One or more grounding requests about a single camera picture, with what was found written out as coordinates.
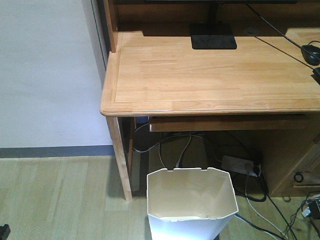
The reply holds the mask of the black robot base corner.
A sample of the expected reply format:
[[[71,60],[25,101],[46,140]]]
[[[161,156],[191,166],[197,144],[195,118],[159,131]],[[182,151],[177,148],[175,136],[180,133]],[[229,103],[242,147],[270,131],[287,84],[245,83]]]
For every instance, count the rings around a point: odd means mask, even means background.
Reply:
[[[7,240],[10,233],[11,233],[11,229],[8,224],[4,224],[0,226],[0,240]]]

